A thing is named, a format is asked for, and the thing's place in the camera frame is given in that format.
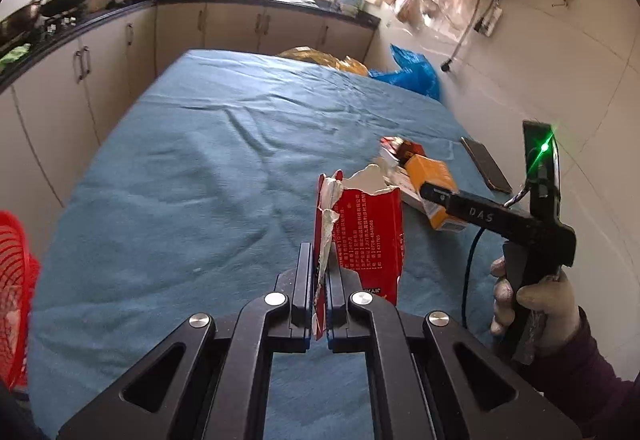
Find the kitchen cabinet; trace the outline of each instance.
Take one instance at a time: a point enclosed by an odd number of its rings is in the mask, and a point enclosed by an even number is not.
[[[42,259],[62,205],[31,151],[10,86],[0,92],[0,208],[22,223],[31,253]]]
[[[341,19],[326,18],[318,50],[337,58],[345,58],[349,55],[363,62],[373,33],[373,28]]]
[[[297,46],[318,47],[324,19],[286,8],[265,8],[258,53],[277,55]]]
[[[126,17],[129,92],[135,102],[156,79],[156,8],[145,8]]]
[[[100,142],[132,104],[129,93],[126,17],[120,17],[80,36],[85,79],[82,81],[94,114]]]
[[[98,150],[87,93],[79,80],[79,39],[47,55],[13,85],[34,153],[66,203]]]
[[[156,67],[160,75],[187,50],[204,47],[204,3],[159,5]]]
[[[263,17],[262,6],[208,3],[204,47],[255,54]]]

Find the yellow plastic bag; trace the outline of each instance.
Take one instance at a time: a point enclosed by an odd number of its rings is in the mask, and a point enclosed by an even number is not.
[[[334,68],[334,70],[349,71],[361,76],[369,76],[369,70],[367,70],[367,67],[355,58],[347,57],[345,60],[340,60],[333,55],[323,54],[322,52],[309,48],[308,46],[300,46],[299,48],[286,50],[285,52],[278,54],[276,57],[291,58],[292,60],[301,60],[302,62],[313,62],[315,64],[320,64],[320,66]]]

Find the hand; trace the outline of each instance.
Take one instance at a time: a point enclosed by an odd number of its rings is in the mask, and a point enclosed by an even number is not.
[[[504,257],[492,263],[491,274],[499,278],[494,287],[491,333],[500,336],[515,318],[513,288],[505,277]],[[543,279],[535,285],[523,286],[516,293],[516,300],[525,308],[545,312],[547,315],[545,330],[537,344],[542,355],[560,350],[580,328],[580,313],[575,303],[574,289],[563,270],[557,281]]]

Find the countertop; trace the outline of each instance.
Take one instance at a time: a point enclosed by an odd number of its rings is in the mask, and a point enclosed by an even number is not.
[[[149,8],[155,5],[162,4],[179,4],[179,3],[239,3],[239,4],[252,4],[258,6],[268,6],[273,8],[287,8],[292,10],[298,10],[307,12],[314,15],[320,15],[325,17],[332,17],[340,20],[344,20],[350,23],[354,23],[360,26],[371,28],[375,30],[380,24],[380,19],[367,13],[360,12],[357,17],[350,17],[340,12],[329,10],[326,6],[306,6],[303,4],[292,4],[285,0],[145,0],[127,4],[125,6],[116,7],[113,9],[102,10],[94,14],[84,17],[78,25],[66,29],[59,35],[56,35],[47,41],[39,43],[23,58],[7,65],[4,71],[0,74],[0,94],[11,86],[23,73],[26,73],[32,66],[36,65],[39,61],[43,60],[47,55],[51,54],[55,50],[61,48],[69,41],[76,39],[78,36],[85,32],[93,30],[101,24],[107,23],[112,19],[129,14],[135,10]]]

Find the black phone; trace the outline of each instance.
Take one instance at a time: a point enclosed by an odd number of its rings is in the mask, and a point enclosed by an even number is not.
[[[507,178],[504,177],[504,174],[502,174],[502,171],[500,171],[498,164],[495,163],[489,151],[486,150],[486,147],[480,142],[476,142],[465,136],[463,136],[460,141],[476,164],[478,171],[482,175],[482,178],[484,178],[486,186],[492,191],[500,191],[501,193],[510,195],[511,185],[507,181]]]

